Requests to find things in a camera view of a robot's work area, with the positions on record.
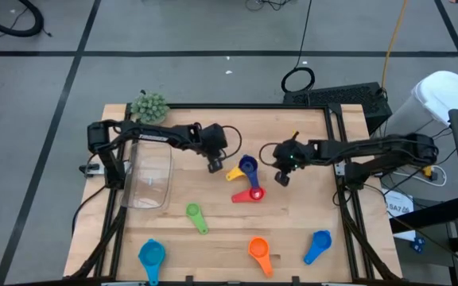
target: wooden table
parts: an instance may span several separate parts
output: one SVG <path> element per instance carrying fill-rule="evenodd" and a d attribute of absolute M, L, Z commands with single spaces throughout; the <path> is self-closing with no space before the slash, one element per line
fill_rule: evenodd
<path fill-rule="evenodd" d="M 125 105 L 106 105 L 103 119 L 122 120 Z M 368 138 L 361 106 L 343 106 L 343 120 L 349 141 Z M 300 132 L 297 140 L 327 138 L 322 110 L 243 110 L 196 109 L 171 110 L 164 126 L 200 122 L 233 125 L 243 136 L 239 153 L 223 162 L 224 169 L 208 173 L 207 160 L 190 151 L 173 150 L 174 170 L 169 207 L 164 211 L 128 209 L 123 235 L 118 280 L 147 280 L 138 260 L 142 245 L 153 238 L 166 249 L 160 280 L 184 281 L 193 275 L 196 281 L 282 281 L 299 276 L 302 282 L 350 282 L 343 223 L 340 209 L 332 204 L 336 190 L 333 168 L 311 166 L 293 172 L 288 187 L 274 181 L 274 168 L 260 164 L 258 178 L 267 190 L 260 203 L 231 202 L 231 196 L 248 188 L 246 179 L 227 182 L 225 175 L 243 154 L 258 157 L 265 143 L 282 142 Z M 228 153 L 238 144 L 237 135 L 226 131 Z M 265 149 L 263 159 L 272 161 L 273 147 Z M 369 160 L 359 158 L 355 161 Z M 377 179 L 368 184 L 380 187 Z M 87 180 L 83 199 L 103 185 L 103 178 Z M 76 232 L 64 274 L 77 270 L 100 239 L 109 191 L 103 192 L 80 212 Z M 382 196 L 370 188 L 359 192 L 367 238 L 390 269 L 402 276 Z M 185 215 L 188 203 L 201 205 L 209 227 L 208 235 L 199 235 Z M 311 265 L 303 256 L 312 241 L 312 233 L 329 230 L 332 247 Z M 258 263 L 249 256 L 247 247 L 253 236 L 262 236 L 270 244 L 274 276 L 266 279 Z M 356 255 L 361 262 L 359 245 Z M 107 248 L 104 273 L 108 273 L 112 245 Z M 364 276 L 363 263 L 359 275 Z"/>

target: clear plastic container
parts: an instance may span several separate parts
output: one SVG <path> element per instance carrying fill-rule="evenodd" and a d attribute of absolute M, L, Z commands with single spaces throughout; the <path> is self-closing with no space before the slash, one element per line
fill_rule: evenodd
<path fill-rule="evenodd" d="M 144 141 L 132 144 L 122 206 L 167 208 L 172 173 L 173 155 L 169 145 Z"/>

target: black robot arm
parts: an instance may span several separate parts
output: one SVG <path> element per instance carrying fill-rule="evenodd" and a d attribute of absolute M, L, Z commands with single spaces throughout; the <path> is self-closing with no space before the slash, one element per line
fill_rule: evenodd
<path fill-rule="evenodd" d="M 113 141 L 109 138 L 110 129 L 118 134 Z M 129 140 L 163 142 L 176 149 L 190 149 L 207 157 L 208 170 L 211 173 L 223 167 L 223 149 L 227 147 L 223 127 L 218 124 L 212 124 L 203 129 L 199 123 L 162 127 L 130 120 L 94 122 L 87 127 L 87 148 L 91 153 L 99 155 L 106 169 L 107 186 L 123 188 L 124 164 L 115 158 L 112 151 Z"/>
<path fill-rule="evenodd" d="M 377 156 L 366 163 L 351 162 L 344 166 L 346 185 L 361 189 L 371 175 L 387 174 L 405 164 L 418 167 L 434 164 L 439 151 L 431 137 L 416 133 L 353 142 L 309 140 L 306 145 L 296 141 L 297 135 L 298 132 L 277 144 L 273 153 L 276 160 L 272 166 L 280 170 L 275 180 L 283 186 L 289 183 L 287 175 L 298 168 L 336 164 L 352 157 Z"/>

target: orange measuring cup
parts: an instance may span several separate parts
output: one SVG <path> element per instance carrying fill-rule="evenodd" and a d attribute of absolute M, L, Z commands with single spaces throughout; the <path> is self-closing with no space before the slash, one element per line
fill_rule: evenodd
<path fill-rule="evenodd" d="M 271 268 L 270 247 L 264 238 L 254 237 L 248 244 L 248 253 L 258 261 L 266 277 L 272 277 L 274 269 Z"/>

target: black metal frame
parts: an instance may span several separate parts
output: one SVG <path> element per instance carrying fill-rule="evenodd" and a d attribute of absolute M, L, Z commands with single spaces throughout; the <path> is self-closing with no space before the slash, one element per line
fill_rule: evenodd
<path fill-rule="evenodd" d="M 298 109 L 298 110 L 322 110 L 324 112 L 324 119 L 326 121 L 326 130 L 328 134 L 328 139 L 335 140 L 334 132 L 333 132 L 333 125 L 332 125 L 332 118 L 331 118 L 331 112 L 335 114 L 336 120 L 337 120 L 337 126 L 339 129 L 340 133 L 340 139 L 341 141 L 347 141 L 347 134 L 344 126 L 344 119 L 342 117 L 342 109 L 340 107 L 340 104 L 329 104 L 329 105 L 320 105 L 320 106 L 298 106 L 298 105 L 287 105 L 287 104 L 262 104 L 262 103 L 175 103 L 175 104 L 169 104 L 169 107 L 171 109 Z M 129 104 L 126 106 L 126 111 L 125 111 L 125 119 L 130 119 L 130 112 L 129 112 Z M 123 147 L 118 150 L 118 158 L 122 159 L 123 158 Z M 343 181 L 341 180 L 340 176 L 337 176 L 335 174 L 335 180 L 336 180 L 336 188 L 339 193 L 339 201 L 344 201 L 344 192 L 342 191 L 344 189 L 343 186 Z M 104 224 L 103 224 L 103 230 L 102 230 L 102 235 L 104 235 L 110 225 L 111 225 L 111 219 L 113 216 L 113 213 L 115 211 L 115 198 L 116 198 L 116 193 L 117 190 L 111 189 L 111 193 L 109 195 L 109 200 L 107 202 L 107 209 L 106 209 L 106 214 L 105 214 L 105 219 L 104 219 Z M 361 211 L 361 206 L 359 203 L 359 197 L 358 197 L 358 192 L 354 192 L 351 194 L 352 197 L 352 203 L 353 203 L 353 212 L 355 216 L 356 223 L 359 227 L 359 230 L 363 234 L 363 236 L 366 236 L 365 233 L 365 226 L 363 223 L 363 214 Z M 123 223 L 117 233 L 116 233 L 116 238 L 114 240 L 114 251 L 113 251 L 113 256 L 111 259 L 111 267 L 110 267 L 110 273 L 109 277 L 113 277 L 115 279 L 118 271 L 118 263 L 119 263 L 119 254 L 121 252 L 121 244 L 122 244 L 122 235 L 123 231 L 125 228 L 125 224 Z M 352 234 L 351 231 L 347 228 L 347 226 L 344 224 L 343 225 L 343 231 L 344 231 L 344 238 L 346 242 L 346 247 L 347 247 L 347 259 L 349 262 L 349 268 L 351 272 L 351 279 L 353 281 L 358 280 L 359 274 L 358 274 L 358 265 L 356 261 L 356 255 L 355 255 L 355 247 L 353 244 L 353 239 L 352 239 Z M 371 260 L 368 258 L 368 256 L 362 252 L 363 254 L 363 261 L 364 261 L 364 266 L 365 266 L 365 273 L 367 274 L 367 279 L 374 279 L 374 271 L 373 267 L 371 264 Z M 95 277 L 102 277 L 102 268 L 103 268 L 103 259 L 104 255 L 101 256 L 99 259 L 97 265 L 95 266 Z M 187 276 L 185 282 L 165 282 L 167 285 L 189 285 L 189 277 Z M 293 284 L 295 282 L 300 285 L 299 278 L 297 276 L 293 276 Z M 213 284 L 219 284 L 219 282 L 209 282 L 208 284 L 213 285 Z M 259 285 L 263 286 L 264 284 L 269 284 L 267 282 L 255 282 L 255 283 L 247 283 L 247 282 L 242 282 L 241 284 L 245 285 Z M 273 285 L 291 285 L 289 282 L 285 283 L 273 283 Z M 321 283 L 301 283 L 301 285 L 321 285 Z"/>

